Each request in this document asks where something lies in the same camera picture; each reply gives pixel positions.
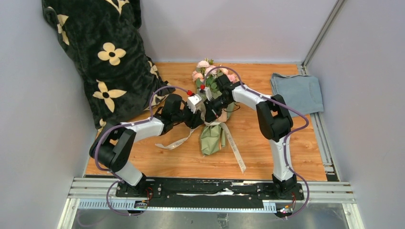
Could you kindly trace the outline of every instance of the beige ribbon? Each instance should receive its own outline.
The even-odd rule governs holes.
[[[217,125],[220,125],[222,127],[222,129],[225,131],[225,136],[228,139],[228,142],[229,142],[229,145],[231,146],[232,151],[234,152],[234,155],[238,162],[239,168],[241,169],[242,173],[245,173],[246,165],[243,162],[242,156],[239,153],[238,147],[236,146],[236,143],[234,141],[234,138],[231,135],[231,132],[229,131],[228,126],[225,123],[217,123]],[[173,149],[181,146],[185,141],[187,141],[187,139],[190,138],[190,136],[194,132],[194,130],[196,130],[196,129],[190,130],[190,133],[187,137],[182,138],[178,141],[175,141],[172,144],[169,144],[167,146],[164,146],[162,144],[155,144],[155,146],[162,148],[162,149],[173,150]]]

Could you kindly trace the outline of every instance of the green wrapping paper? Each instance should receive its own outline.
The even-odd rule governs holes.
[[[230,104],[227,108],[226,111],[228,113],[226,114],[227,120],[231,116],[231,112],[234,109],[234,104]],[[202,133],[200,136],[200,142],[201,142],[201,152],[204,155],[211,155],[213,153],[218,152],[221,150],[221,148],[226,146],[226,137],[225,137],[225,132],[223,131],[222,127],[218,125],[212,125],[212,126],[205,126],[202,129]]]

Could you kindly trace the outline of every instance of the flower bouquet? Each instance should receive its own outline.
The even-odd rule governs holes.
[[[205,94],[200,93],[199,89],[204,81],[204,76],[214,67],[216,66],[213,65],[213,60],[204,59],[203,61],[198,62],[195,71],[192,72],[192,80],[195,82],[197,93],[203,98],[203,100],[206,99]],[[211,71],[210,75],[207,76],[205,86],[210,88],[214,99],[221,95],[221,92],[218,90],[215,83],[215,79],[222,75],[226,75],[233,83],[237,81],[236,75],[230,73],[226,68],[218,68]],[[201,152],[204,155],[211,155],[221,150],[222,147],[225,147],[225,132],[220,124],[226,122],[230,118],[234,106],[234,103],[230,104],[223,110],[222,115],[214,122],[205,123],[206,126],[203,128],[200,136]],[[203,114],[202,118],[204,118],[205,107],[202,106],[201,109]]]

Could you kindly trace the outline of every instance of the metal floor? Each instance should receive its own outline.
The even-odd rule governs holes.
[[[342,204],[308,204],[296,217],[288,221],[275,220],[271,213],[216,213],[147,211],[142,217],[123,217],[110,210],[80,211],[80,222],[94,227],[81,227],[74,222],[73,229],[349,229]]]

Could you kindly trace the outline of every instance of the black plush blanket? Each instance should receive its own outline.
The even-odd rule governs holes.
[[[42,5],[83,78],[96,128],[141,114],[151,94],[167,85],[145,55],[140,0],[42,0]],[[153,105],[173,91],[160,91]]]

